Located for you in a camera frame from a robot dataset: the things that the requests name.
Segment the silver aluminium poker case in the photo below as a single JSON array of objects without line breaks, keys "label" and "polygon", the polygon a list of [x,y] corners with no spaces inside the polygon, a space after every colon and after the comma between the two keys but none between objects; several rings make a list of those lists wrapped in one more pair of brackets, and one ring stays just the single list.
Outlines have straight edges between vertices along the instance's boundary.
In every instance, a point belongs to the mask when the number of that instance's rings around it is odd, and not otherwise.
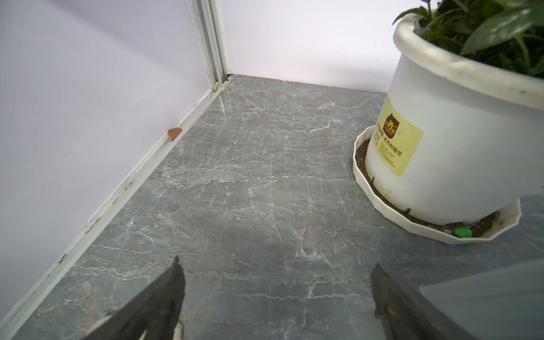
[{"label": "silver aluminium poker case", "polygon": [[543,338],[543,260],[421,288],[422,295],[477,339]]}]

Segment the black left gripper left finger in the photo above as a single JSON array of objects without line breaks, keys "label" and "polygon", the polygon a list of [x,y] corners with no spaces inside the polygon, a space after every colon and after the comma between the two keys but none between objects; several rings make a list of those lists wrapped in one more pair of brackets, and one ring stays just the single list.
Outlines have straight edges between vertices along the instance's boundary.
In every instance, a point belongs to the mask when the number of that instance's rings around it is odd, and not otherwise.
[{"label": "black left gripper left finger", "polygon": [[87,339],[173,339],[186,294],[184,269],[171,266]]}]

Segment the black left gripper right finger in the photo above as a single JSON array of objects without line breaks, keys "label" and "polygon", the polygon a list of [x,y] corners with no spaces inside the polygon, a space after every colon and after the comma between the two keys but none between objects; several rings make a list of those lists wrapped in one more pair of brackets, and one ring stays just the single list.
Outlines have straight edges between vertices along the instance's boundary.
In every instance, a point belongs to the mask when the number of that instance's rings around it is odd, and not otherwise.
[{"label": "black left gripper right finger", "polygon": [[474,339],[392,269],[375,265],[371,287],[387,339]]}]

